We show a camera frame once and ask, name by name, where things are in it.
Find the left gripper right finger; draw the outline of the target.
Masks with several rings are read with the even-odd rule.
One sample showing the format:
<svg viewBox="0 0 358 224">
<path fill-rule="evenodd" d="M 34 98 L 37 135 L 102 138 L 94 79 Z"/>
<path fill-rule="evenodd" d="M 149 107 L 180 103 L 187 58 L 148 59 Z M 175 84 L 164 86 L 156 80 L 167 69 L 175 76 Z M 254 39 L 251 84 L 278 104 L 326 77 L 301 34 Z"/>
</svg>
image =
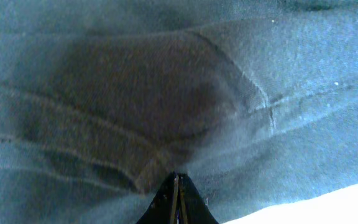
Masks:
<svg viewBox="0 0 358 224">
<path fill-rule="evenodd" d="M 187 174 L 179 174 L 178 223 L 218 224 Z"/>
</svg>

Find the dark navy t-shirt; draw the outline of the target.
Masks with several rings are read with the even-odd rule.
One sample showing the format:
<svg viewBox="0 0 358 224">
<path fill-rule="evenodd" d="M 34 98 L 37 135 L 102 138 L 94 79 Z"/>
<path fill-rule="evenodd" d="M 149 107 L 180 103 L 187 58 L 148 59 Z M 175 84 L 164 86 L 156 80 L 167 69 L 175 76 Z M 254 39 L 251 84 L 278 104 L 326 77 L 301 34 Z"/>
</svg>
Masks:
<svg viewBox="0 0 358 224">
<path fill-rule="evenodd" d="M 358 1 L 0 1 L 0 223 L 219 223 L 358 188 Z"/>
</svg>

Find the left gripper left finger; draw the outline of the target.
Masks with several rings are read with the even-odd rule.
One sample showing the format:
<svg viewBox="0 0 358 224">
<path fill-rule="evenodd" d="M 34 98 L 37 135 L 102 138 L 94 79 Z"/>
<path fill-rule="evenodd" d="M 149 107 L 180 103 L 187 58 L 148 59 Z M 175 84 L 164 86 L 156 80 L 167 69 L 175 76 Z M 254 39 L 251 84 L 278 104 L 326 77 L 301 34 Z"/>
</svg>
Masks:
<svg viewBox="0 0 358 224">
<path fill-rule="evenodd" d="M 148 209 L 137 224 L 175 224 L 177 222 L 178 174 L 172 172 L 163 181 Z"/>
</svg>

